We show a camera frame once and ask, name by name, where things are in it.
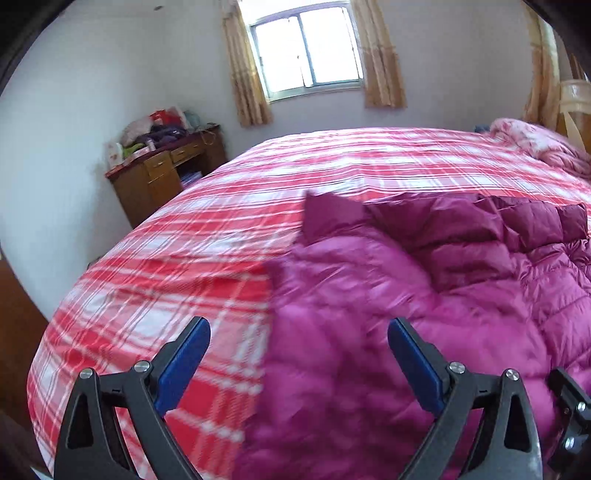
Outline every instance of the desk drawer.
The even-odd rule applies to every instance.
[[[175,150],[172,150],[170,156],[173,159],[173,163],[180,163],[188,158],[199,155],[203,151],[201,143],[189,143]]]
[[[162,152],[149,158],[144,162],[144,166],[148,171],[149,177],[153,180],[161,177],[174,168],[170,153],[168,152]]]

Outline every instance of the curtain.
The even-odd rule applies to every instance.
[[[239,0],[219,0],[224,18],[230,15],[238,6]]]
[[[534,77],[523,120],[555,131],[560,109],[560,68],[556,38],[551,26],[530,7],[525,8]]]
[[[240,124],[243,127],[270,124],[271,109],[256,68],[240,7],[237,3],[224,7],[228,12],[225,12],[223,19],[223,31],[228,47],[232,90]]]
[[[406,107],[398,54],[377,0],[351,0],[361,44],[366,106]]]

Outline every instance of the window frame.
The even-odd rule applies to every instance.
[[[351,10],[350,2],[346,0],[339,0],[334,2],[324,2],[321,4],[313,4],[313,5],[305,5],[303,7],[292,8],[289,10],[284,10],[281,12],[277,12],[271,15],[267,15],[266,17],[262,17],[256,20],[249,26],[250,34],[252,38],[252,45],[253,51],[256,57],[256,65],[259,70],[259,74],[263,79],[263,84],[265,87],[265,92],[267,94],[267,98],[270,102],[274,102],[276,100],[281,100],[284,98],[292,98],[295,96],[300,95],[309,95],[311,93],[320,93],[320,92],[334,92],[340,90],[351,90],[351,89],[358,89],[361,88],[363,85],[363,78],[359,78],[356,80],[335,80],[334,82],[317,82],[316,75],[314,74],[314,67],[312,65],[312,59],[310,56],[310,50],[308,49],[308,42],[306,40],[306,33],[304,32],[304,26],[301,21],[300,14],[305,12],[310,12],[314,10],[324,10],[325,8],[345,8],[349,13],[349,19],[351,20],[351,25],[353,27],[353,38],[352,40],[356,43],[357,51],[359,54],[360,60],[360,69],[363,75],[365,72],[363,71],[363,62],[361,61],[361,48],[359,46],[359,36],[357,32],[357,26],[355,25],[355,17],[353,16],[353,12]],[[259,53],[259,45],[258,45],[258,38],[256,36],[256,28],[260,25],[264,25],[269,22],[274,22],[276,20],[282,20],[284,18],[289,17],[297,17],[298,23],[300,25],[301,36],[304,41],[304,48],[306,50],[307,61],[310,66],[310,73],[312,76],[312,85],[307,87],[306,85],[302,87],[291,88],[287,90],[280,90],[279,92],[270,92],[269,87],[267,84],[267,78],[265,77],[265,72],[262,68],[262,61],[261,55]]]

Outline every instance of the pink floral blanket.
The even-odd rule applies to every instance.
[[[583,179],[591,179],[591,155],[572,146],[568,139],[539,125],[521,120],[499,118],[491,125],[491,134],[505,137],[529,156],[551,167],[558,167]]]

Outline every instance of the wooden desk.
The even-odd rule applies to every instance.
[[[133,228],[183,191],[182,178],[226,163],[219,125],[136,158],[106,174]]]

